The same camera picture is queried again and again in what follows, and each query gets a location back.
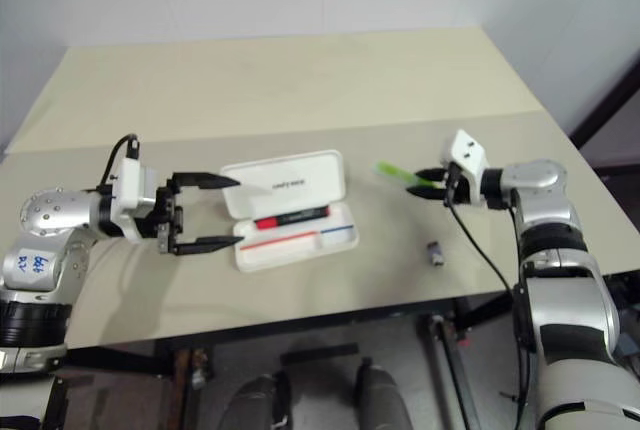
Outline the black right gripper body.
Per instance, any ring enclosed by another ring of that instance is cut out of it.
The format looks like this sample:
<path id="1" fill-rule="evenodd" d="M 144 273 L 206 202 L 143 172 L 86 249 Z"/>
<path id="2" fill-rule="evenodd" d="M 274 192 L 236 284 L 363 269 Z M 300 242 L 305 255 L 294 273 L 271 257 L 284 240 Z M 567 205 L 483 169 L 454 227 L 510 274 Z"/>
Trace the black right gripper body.
<path id="1" fill-rule="evenodd" d="M 461 167 L 450 163 L 447 168 L 444 202 L 446 206 L 458 204 L 481 206 L 482 168 Z"/>

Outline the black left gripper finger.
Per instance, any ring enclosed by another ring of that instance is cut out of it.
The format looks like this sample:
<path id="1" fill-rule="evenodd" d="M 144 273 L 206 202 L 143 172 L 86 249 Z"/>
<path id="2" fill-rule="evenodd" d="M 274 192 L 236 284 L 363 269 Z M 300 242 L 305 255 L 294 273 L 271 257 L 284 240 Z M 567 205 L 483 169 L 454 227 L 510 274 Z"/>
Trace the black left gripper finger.
<path id="1" fill-rule="evenodd" d="M 225 235 L 199 237 L 193 242 L 176 243 L 174 254 L 177 256 L 213 253 L 241 242 L 243 237 Z"/>
<path id="2" fill-rule="evenodd" d="M 233 178 L 208 172 L 175 172 L 172 175 L 172 185 L 175 188 L 196 187 L 201 190 L 219 190 L 240 186 L 241 183 Z"/>

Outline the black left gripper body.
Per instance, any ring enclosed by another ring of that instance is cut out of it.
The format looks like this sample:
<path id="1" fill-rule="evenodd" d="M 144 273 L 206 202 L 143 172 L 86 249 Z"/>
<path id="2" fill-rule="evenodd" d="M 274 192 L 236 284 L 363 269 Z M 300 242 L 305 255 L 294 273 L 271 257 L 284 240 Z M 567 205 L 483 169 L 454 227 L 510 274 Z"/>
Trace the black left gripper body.
<path id="1" fill-rule="evenodd" d="M 181 193 L 180 174 L 173 174 L 156 190 L 152 210 L 136 218 L 136 229 L 142 239 L 155 239 L 160 253 L 181 254 L 178 236 L 183 232 L 183 208 L 176 203 Z"/>

